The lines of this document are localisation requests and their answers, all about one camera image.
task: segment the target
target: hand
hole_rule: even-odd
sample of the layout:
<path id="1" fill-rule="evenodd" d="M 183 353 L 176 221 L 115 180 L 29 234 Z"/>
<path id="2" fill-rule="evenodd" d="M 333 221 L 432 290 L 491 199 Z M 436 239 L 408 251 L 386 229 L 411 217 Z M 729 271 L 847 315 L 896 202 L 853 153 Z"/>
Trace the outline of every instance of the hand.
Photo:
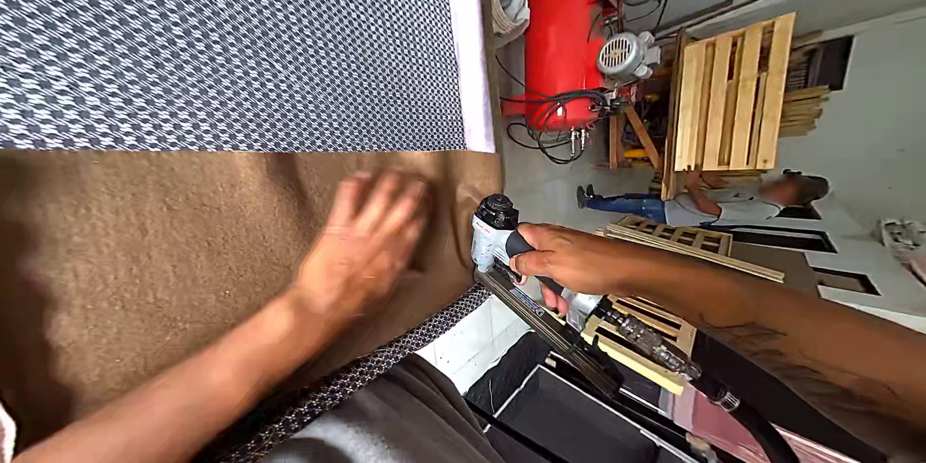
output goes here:
<path id="1" fill-rule="evenodd" d="M 685 171 L 685 187 L 689 190 L 701 188 L 701 170 L 689 168 Z"/>
<path id="2" fill-rule="evenodd" d="M 521 275 L 544 275 L 571 291 L 628 295 L 649 272 L 650 259 L 662 252 L 639 244 L 609 241 L 582 231 L 549 224 L 522 224 L 517 231 L 537 251 L 511 259 Z M 542 286 L 547 307 L 568 311 L 566 301 Z"/>
<path id="3" fill-rule="evenodd" d="M 387 297 L 422 235 L 423 179 L 387 172 L 369 184 L 366 172 L 341 181 L 328 222 L 298 269 L 290 292 L 310 312 L 351 316 Z"/>

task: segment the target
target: black cable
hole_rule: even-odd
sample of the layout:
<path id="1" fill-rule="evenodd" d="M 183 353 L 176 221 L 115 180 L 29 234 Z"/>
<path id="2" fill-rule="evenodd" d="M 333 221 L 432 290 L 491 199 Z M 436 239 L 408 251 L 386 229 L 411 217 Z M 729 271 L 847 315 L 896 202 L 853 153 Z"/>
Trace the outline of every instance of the black cable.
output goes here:
<path id="1" fill-rule="evenodd" d="M 592 19 L 592 24 L 588 26 L 588 37 L 585 38 L 585 43 L 592 41 L 592 29 L 595 28 L 595 22 L 598 21 L 598 18 L 601 18 L 602 13 L 604 12 L 605 10 L 602 9 L 601 11 L 598 12 L 598 14 L 595 15 L 595 18 Z"/>
<path id="2" fill-rule="evenodd" d="M 567 111 L 566 105 L 576 100 L 588 99 L 588 100 L 591 100 L 593 104 L 596 104 L 598 106 L 607 106 L 608 100 L 605 98 L 605 94 L 601 90 L 580 89 L 580 90 L 567 90 L 566 92 L 560 92 L 559 94 L 547 96 L 546 94 L 543 94 L 542 92 L 539 92 L 538 90 L 530 89 L 523 81 L 515 77 L 515 75 L 511 74 L 511 71 L 509 71 L 508 69 L 504 67 L 504 65 L 502 64 L 502 61 L 498 58 L 497 55 L 495 56 L 495 61 L 498 63 L 498 66 L 501 67 L 502 70 L 511 77 L 511 79 L 517 81 L 522 87 L 524 87 L 525 90 L 531 91 L 541 96 L 540 98 L 535 98 L 531 100 L 526 100 L 526 99 L 516 100 L 514 98 L 500 97 L 502 100 L 506 102 L 515 102 L 515 103 L 524 103 L 525 105 L 533 105 L 533 108 L 530 111 L 530 113 L 524 114 L 525 119 L 533 119 L 539 122 L 539 124 L 537 125 L 539 127 L 539 130 L 534 130 L 530 128 L 529 126 L 527 126 L 526 124 L 520 123 L 520 122 L 513 122 L 509 124 L 504 130 L 504 132 L 508 135 L 508 138 L 514 141 L 515 144 L 517 144 L 518 146 L 521 146 L 521 147 L 524 147 L 530 150 L 539 150 L 547 159 L 549 159 L 552 163 L 555 163 L 555 164 L 569 164 L 569 163 L 572 163 L 573 161 L 578 160 L 580 157 L 582 157 L 583 153 L 585 153 L 585 149 L 580 149 L 577 155 L 574 155 L 568 159 L 564 157 L 556 157 L 548 152 L 548 150 L 550 149 L 554 149 L 554 148 L 558 148 L 558 147 L 570 144 L 572 142 L 572 135 L 570 135 L 570 137 L 568 138 L 562 138 L 560 137 L 562 134 L 558 134 L 558 137 L 552 140 L 544 139 L 543 136 L 544 136 L 544 133 L 546 132 L 547 121 L 549 121 L 550 117 L 552 117 L 553 114 L 557 114 L 560 111 L 560 109 L 562 110 L 562 117 L 565 118 L 566 111 Z M 525 130 L 527 131 L 528 136 L 530 136 L 530 138 L 533 139 L 533 141 L 537 144 L 537 146 L 531 146 L 531 145 L 528 145 L 516 139 L 514 135 L 511 134 L 511 127 L 515 125 L 523 125 Z"/>
<path id="3" fill-rule="evenodd" d="M 640 15 L 640 16 L 635 16 L 635 17 L 633 17 L 633 18 L 629 18 L 629 19 L 627 19 L 627 20 L 624 20 L 624 23 L 625 23 L 625 24 L 628 24 L 628 23 L 630 23 L 630 22 L 635 22 L 635 21 L 640 20 L 640 19 L 642 19 L 642 18 L 646 18 L 647 16 L 650 16 L 651 14 L 655 13 L 655 10 L 656 10 L 656 9 L 659 9 L 659 6 L 661 6 L 661 5 L 662 5 L 662 0 L 659 0 L 659 3 L 657 3 L 653 9 L 650 9 L 650 10 L 649 10 L 649 13 L 647 13 L 647 14 L 642 14 L 642 15 Z"/>
<path id="4" fill-rule="evenodd" d="M 508 126 L 506 126 L 506 127 L 504 128 L 504 133 L 507 134 L 507 135 L 508 135 L 508 138 L 510 138 L 512 141 L 514 141 L 515 144 L 517 144 L 517 145 L 519 145 L 519 146 L 522 146 L 522 147 L 524 147 L 524 148 L 527 148 L 527 149 L 531 149 L 531 150 L 540 150 L 540 149 L 541 149 L 540 146 L 530 146 L 530 145 L 528 145 L 528 144 L 522 143 L 521 141 L 518 141 L 513 135 L 511 135 L 511 127 L 512 127 L 512 126 L 523 126 L 523 127 L 527 130 L 528 136 L 529 136 L 531 139 L 534 139 L 534 137 L 531 135 L 531 130 L 528 128 L 527 125 L 521 123 L 520 121 L 513 121 L 513 122 L 509 123 Z M 549 144 L 549 145 L 546 146 L 545 148 L 549 150 L 549 149 L 551 149 L 551 148 L 557 148 L 557 147 L 565 146 L 565 145 L 568 145 L 568 144 L 570 144 L 568 141 L 565 141 L 565 142 L 555 142 L 555 141 L 554 141 L 553 143 Z"/>
<path id="5" fill-rule="evenodd" d="M 662 23 L 662 16 L 666 13 L 666 7 L 668 6 L 668 0 L 662 0 L 662 11 L 659 12 L 659 19 L 655 21 L 655 25 L 649 32 L 655 33 L 655 30 L 659 28 L 659 24 Z"/>
<path id="6" fill-rule="evenodd" d="M 640 0 L 640 1 L 638 1 L 638 2 L 631 2 L 631 1 L 628 1 L 628 0 L 621 0 L 621 1 L 624 2 L 624 5 L 629 5 L 629 6 L 631 6 L 631 7 L 640 7 L 641 5 L 646 5 L 646 4 L 650 3 L 650 2 L 653 1 L 653 0 Z"/>

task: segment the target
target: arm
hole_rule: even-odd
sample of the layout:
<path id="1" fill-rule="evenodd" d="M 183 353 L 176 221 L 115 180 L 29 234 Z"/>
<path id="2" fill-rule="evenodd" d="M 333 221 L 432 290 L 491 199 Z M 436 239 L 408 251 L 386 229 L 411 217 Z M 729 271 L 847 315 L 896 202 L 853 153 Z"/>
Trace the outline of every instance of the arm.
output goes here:
<path id="1" fill-rule="evenodd" d="M 201 353 L 17 457 L 34 461 L 188 460 L 329 340 L 392 291 L 423 230 L 420 181 L 341 183 L 328 224 L 289 289 Z M 393 201 L 394 193 L 400 191 Z"/>
<path id="2" fill-rule="evenodd" d="M 788 384 L 888 456 L 926 455 L 926 336 L 733 269 L 546 225 L 512 268 L 575 291 L 637 294 Z M 556 295 L 545 290 L 548 305 Z"/>
<path id="3" fill-rule="evenodd" d="M 714 203 L 701 189 L 701 172 L 698 170 L 689 170 L 685 177 L 685 187 L 688 188 L 688 194 L 694 200 L 694 205 L 698 210 L 716 218 L 721 216 L 721 207 Z"/>
<path id="4" fill-rule="evenodd" d="M 701 180 L 709 187 L 714 189 L 726 188 L 730 185 L 730 183 L 727 182 L 727 180 L 723 177 L 719 176 L 717 172 L 712 172 L 710 170 L 707 172 L 701 172 Z"/>

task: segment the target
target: man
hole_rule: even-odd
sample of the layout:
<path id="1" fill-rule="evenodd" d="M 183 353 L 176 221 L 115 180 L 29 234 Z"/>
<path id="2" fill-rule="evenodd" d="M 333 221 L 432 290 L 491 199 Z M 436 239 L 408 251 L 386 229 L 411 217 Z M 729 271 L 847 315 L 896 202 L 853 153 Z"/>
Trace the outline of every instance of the man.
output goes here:
<path id="1" fill-rule="evenodd" d="M 184 461 L 393 290 L 424 227 L 425 186 L 389 173 L 341 183 L 293 283 L 189 360 L 64 428 L 17 462 Z M 512 259 L 590 293 L 638 294 L 778 376 L 887 454 L 926 456 L 926 337 L 697 259 L 548 225 Z M 564 307 L 544 289 L 551 307 Z M 452 383 L 411 356 L 268 457 L 271 461 L 501 462 Z"/>
<path id="2" fill-rule="evenodd" d="M 702 180 L 712 189 L 702 189 Z M 635 214 L 670 226 L 729 226 L 759 224 L 777 216 L 786 206 L 810 204 L 830 191 L 825 178 L 789 170 L 759 186 L 726 186 L 725 180 L 711 172 L 690 171 L 685 183 L 688 193 L 680 193 L 670 201 L 663 202 L 658 195 L 648 193 L 602 197 L 595 194 L 592 185 L 579 187 L 576 196 L 579 208 Z"/>

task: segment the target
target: white fabric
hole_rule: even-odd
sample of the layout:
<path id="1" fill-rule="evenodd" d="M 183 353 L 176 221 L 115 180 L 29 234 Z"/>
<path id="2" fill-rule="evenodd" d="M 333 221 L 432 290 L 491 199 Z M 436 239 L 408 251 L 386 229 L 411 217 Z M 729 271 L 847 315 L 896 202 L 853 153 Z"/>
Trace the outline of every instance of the white fabric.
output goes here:
<path id="1" fill-rule="evenodd" d="M 698 210 L 695 200 L 688 193 L 680 193 L 675 199 L 666 201 L 666 224 L 670 226 L 760 224 L 781 212 L 781 206 L 762 199 L 757 188 L 707 190 L 704 194 L 721 208 L 719 218 Z"/>
<path id="2" fill-rule="evenodd" d="M 481 0 L 450 0 L 460 111 L 467 150 L 495 152 Z"/>

